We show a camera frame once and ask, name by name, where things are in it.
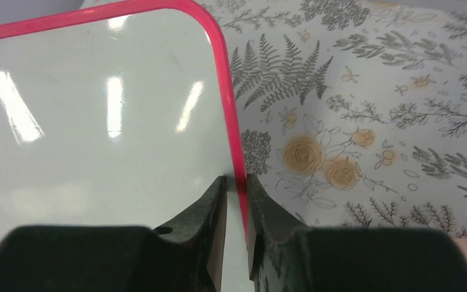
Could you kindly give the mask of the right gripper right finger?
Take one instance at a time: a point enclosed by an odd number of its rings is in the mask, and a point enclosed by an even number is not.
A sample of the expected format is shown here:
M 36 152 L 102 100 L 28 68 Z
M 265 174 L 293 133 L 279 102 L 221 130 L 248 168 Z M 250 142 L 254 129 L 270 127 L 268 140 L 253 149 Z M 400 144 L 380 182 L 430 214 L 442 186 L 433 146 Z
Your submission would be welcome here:
M 467 291 L 467 261 L 439 231 L 312 228 L 248 175 L 249 278 L 256 291 Z

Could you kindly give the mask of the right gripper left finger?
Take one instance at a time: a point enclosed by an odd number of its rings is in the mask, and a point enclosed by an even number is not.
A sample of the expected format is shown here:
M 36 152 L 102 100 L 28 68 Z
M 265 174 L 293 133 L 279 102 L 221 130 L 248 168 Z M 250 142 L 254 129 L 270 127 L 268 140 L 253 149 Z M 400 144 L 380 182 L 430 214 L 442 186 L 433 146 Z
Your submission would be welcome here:
M 0 241 L 0 291 L 219 291 L 226 209 L 219 176 L 154 229 L 20 226 Z

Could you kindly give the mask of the pink framed whiteboard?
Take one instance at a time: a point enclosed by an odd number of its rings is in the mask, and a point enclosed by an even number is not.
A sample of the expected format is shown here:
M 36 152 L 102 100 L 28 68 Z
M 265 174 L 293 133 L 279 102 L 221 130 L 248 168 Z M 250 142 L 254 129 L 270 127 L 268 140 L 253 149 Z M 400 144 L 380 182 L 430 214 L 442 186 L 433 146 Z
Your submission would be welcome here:
M 224 35 L 195 1 L 122 1 L 0 25 L 0 243 L 14 229 L 161 228 L 226 183 L 222 291 L 253 291 Z

